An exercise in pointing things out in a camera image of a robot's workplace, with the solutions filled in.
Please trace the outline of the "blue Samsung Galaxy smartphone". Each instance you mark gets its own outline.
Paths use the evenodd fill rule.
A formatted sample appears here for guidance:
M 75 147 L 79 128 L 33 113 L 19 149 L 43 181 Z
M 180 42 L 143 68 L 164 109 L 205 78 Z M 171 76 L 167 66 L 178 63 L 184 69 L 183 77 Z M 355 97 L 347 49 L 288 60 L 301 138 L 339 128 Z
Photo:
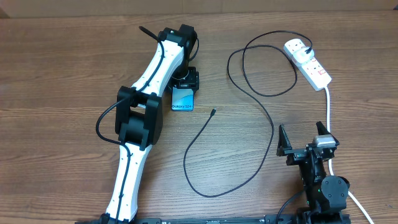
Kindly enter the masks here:
M 193 111 L 194 94 L 192 89 L 172 89 L 172 107 L 173 111 Z

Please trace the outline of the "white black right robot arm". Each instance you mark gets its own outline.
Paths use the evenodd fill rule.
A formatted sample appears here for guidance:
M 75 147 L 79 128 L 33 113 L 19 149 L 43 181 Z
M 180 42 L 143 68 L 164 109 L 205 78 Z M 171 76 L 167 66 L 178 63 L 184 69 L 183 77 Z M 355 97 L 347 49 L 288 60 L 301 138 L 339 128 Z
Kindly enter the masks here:
M 323 163 L 334 158 L 340 142 L 323 125 L 317 122 L 318 134 L 304 148 L 293 149 L 285 132 L 279 126 L 277 155 L 287 158 L 288 166 L 299 166 L 303 190 L 297 192 L 280 208 L 275 220 L 279 221 L 284 208 L 297 197 L 305 194 L 307 206 L 298 208 L 290 223 L 350 223 L 346 209 L 349 181 L 336 175 L 327 175 Z

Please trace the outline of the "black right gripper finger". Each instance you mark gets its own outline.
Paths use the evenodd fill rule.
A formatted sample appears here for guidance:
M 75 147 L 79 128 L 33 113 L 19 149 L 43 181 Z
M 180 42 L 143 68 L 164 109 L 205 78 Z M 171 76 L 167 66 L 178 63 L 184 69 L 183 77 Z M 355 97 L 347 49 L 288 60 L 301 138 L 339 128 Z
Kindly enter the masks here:
M 279 126 L 279 140 L 277 145 L 277 156 L 286 156 L 291 153 L 292 146 L 285 132 L 284 125 Z
M 320 136 L 330 134 L 329 130 L 327 130 L 327 128 L 324 126 L 324 124 L 321 121 L 316 122 L 316 126 L 318 134 Z

